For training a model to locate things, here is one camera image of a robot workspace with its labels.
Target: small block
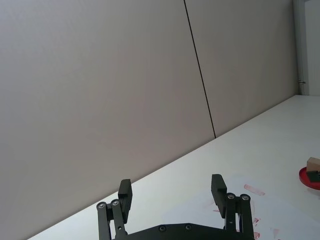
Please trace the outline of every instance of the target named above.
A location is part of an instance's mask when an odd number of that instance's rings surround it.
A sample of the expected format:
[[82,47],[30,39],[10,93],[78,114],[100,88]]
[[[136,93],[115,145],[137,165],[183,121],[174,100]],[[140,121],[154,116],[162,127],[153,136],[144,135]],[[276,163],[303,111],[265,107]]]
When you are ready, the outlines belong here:
[[310,157],[306,162],[306,171],[318,171],[320,172],[320,159],[315,157]]

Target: screw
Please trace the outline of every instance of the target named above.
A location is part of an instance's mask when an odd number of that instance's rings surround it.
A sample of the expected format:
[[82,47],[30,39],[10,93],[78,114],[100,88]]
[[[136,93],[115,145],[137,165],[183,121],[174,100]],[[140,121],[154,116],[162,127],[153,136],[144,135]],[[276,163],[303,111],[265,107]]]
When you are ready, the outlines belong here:
[[235,195],[233,194],[228,194],[228,199],[234,199],[235,198]]
[[160,232],[165,232],[167,230],[167,228],[166,228],[166,226],[164,226],[164,225],[161,225],[160,227],[159,227],[159,231]]
[[192,229],[192,226],[191,226],[190,224],[187,224],[187,225],[185,225],[185,229],[186,229],[186,230],[191,230],[191,229]]
[[249,197],[248,197],[247,195],[243,195],[243,196],[241,196],[241,198],[242,198],[243,200],[249,200]]

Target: white tabletop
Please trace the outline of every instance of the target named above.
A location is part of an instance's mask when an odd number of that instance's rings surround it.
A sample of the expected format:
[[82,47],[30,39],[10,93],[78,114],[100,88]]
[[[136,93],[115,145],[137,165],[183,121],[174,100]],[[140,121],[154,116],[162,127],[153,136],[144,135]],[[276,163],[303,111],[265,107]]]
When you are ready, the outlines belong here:
[[[250,176],[320,222],[320,191],[308,189],[298,177],[309,157],[320,158],[320,97],[297,95],[133,183],[126,231],[163,224],[169,209],[210,189],[216,173],[225,179]],[[116,198],[114,193],[103,201]],[[98,239],[96,204],[30,238]]]

